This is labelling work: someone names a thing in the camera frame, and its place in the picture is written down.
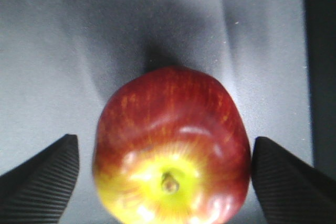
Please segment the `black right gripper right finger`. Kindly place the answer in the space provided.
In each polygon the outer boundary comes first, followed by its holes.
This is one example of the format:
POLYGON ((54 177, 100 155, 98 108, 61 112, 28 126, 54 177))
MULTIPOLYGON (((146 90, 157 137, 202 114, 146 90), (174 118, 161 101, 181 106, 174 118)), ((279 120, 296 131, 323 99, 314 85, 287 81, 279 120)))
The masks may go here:
POLYGON ((268 223, 335 223, 335 180, 267 137, 255 140, 251 177, 268 223))

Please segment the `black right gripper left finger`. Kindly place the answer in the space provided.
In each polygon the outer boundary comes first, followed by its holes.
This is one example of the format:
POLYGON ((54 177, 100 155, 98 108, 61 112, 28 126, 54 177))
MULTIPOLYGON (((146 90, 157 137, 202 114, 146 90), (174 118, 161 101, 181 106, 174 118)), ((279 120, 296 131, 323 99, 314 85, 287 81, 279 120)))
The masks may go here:
POLYGON ((78 138, 66 134, 1 175, 1 223, 58 223, 78 174, 78 138))

